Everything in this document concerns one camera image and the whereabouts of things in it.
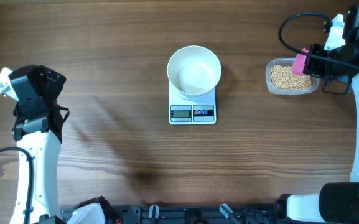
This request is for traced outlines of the pink plastic scoop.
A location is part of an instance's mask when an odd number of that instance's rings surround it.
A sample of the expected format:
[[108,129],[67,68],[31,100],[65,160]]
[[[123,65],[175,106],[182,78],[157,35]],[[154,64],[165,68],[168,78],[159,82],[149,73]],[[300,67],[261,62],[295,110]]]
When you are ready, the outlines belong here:
[[305,67],[305,61],[306,61],[306,56],[302,55],[302,54],[297,54],[293,64],[292,64],[292,73],[294,75],[298,75],[298,76],[304,76],[304,67]]

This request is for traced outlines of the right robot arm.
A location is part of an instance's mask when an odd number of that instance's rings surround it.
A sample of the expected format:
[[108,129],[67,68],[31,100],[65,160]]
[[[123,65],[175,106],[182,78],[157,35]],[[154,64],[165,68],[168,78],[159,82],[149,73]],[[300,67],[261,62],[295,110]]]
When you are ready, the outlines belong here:
[[282,37],[285,26],[304,15],[295,14],[281,24],[279,41],[287,49],[305,56],[301,66],[304,75],[320,78],[326,84],[344,82],[347,85],[344,94],[349,91],[354,93],[357,111],[355,158],[349,182],[327,183],[317,194],[284,194],[273,206],[272,220],[359,223],[359,4],[348,8],[343,22],[315,13],[315,16],[325,19],[324,31],[329,37],[325,45],[313,44],[307,52],[290,46]]

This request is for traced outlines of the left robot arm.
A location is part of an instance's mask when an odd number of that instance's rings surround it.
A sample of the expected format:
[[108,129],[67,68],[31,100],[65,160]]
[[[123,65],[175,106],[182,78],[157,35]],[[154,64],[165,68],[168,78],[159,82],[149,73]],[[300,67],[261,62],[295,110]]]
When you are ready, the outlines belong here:
[[9,74],[17,103],[12,136],[19,153],[16,206],[11,223],[37,223],[43,215],[61,216],[57,165],[67,116],[57,98],[65,76],[43,65],[27,65]]

